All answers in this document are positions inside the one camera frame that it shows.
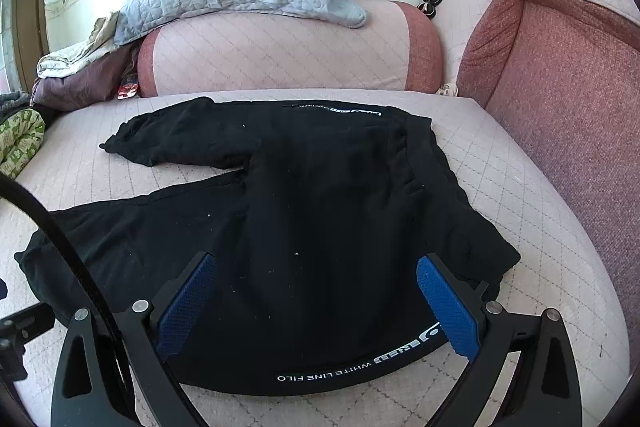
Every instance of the white cloth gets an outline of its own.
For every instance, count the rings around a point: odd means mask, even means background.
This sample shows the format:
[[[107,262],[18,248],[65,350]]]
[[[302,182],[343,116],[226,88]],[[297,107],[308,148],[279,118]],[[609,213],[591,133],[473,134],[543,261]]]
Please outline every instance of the white cloth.
[[[119,12],[111,12],[106,17],[96,20],[87,40],[42,57],[36,68],[38,76],[65,78],[70,74],[78,73],[107,53],[116,51],[118,46],[113,42],[113,35],[116,31],[118,14]]]

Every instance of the black cable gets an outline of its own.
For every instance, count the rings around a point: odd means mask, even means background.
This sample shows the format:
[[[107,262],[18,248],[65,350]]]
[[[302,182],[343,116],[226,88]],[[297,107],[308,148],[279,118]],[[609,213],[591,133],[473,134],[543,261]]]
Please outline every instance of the black cable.
[[[122,333],[116,324],[113,314],[111,314],[107,301],[91,277],[89,270],[87,270],[84,263],[82,263],[78,252],[76,252],[76,249],[71,245],[68,238],[66,238],[65,233],[62,232],[50,216],[49,211],[44,208],[26,188],[7,176],[4,176],[4,174],[0,174],[0,198],[4,198],[10,203],[13,203],[33,219],[36,225],[38,225],[49,238],[51,244],[58,250],[62,259],[82,286],[84,293],[86,293],[95,306],[113,341],[113,349],[116,360],[118,361],[118,366],[120,367],[120,374],[122,375],[122,382],[119,382],[119,384],[122,387],[123,396],[126,398],[129,408],[134,411],[135,395],[133,381],[131,380],[129,370],[129,359],[127,358],[127,352],[122,342]]]

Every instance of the green patterned cloth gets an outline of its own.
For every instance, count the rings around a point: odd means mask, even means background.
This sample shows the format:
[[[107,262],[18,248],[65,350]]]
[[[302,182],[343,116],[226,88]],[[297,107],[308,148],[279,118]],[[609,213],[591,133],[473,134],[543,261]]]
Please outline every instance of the green patterned cloth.
[[[44,121],[33,109],[23,109],[0,124],[0,172],[15,178],[35,156],[44,137]]]

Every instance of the red object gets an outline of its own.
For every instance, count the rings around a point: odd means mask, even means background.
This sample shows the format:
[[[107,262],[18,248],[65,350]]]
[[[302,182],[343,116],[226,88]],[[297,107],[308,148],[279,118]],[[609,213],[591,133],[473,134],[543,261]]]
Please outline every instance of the red object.
[[[118,88],[118,100],[124,100],[125,98],[131,98],[138,93],[138,83],[130,82],[124,84]]]

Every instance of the red trim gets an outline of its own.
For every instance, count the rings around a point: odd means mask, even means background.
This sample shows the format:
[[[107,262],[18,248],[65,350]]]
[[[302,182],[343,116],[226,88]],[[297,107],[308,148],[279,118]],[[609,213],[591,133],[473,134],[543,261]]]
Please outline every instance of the red trim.
[[[147,98],[158,96],[156,79],[154,77],[154,47],[156,39],[162,28],[156,28],[145,37],[138,54],[138,81],[140,83],[140,96]]]
[[[434,93],[442,84],[442,48],[436,28],[416,7],[405,2],[396,4],[409,28],[409,67],[404,89]]]

